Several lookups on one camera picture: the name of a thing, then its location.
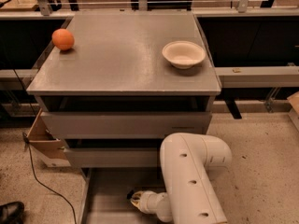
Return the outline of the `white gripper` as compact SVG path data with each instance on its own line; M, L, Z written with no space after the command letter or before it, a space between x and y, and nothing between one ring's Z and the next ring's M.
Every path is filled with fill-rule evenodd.
M137 191L132 198L140 198L140 201L131 200L131 204L139 208L145 214L155 214L157 205L157 194L153 191Z

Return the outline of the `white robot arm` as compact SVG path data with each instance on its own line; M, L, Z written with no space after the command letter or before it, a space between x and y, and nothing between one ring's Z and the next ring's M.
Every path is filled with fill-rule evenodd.
M224 171L232 152L220 138L191 133L168 135L160 148L165 191L138 191L131 204L145 214L173 224L227 224L210 183Z

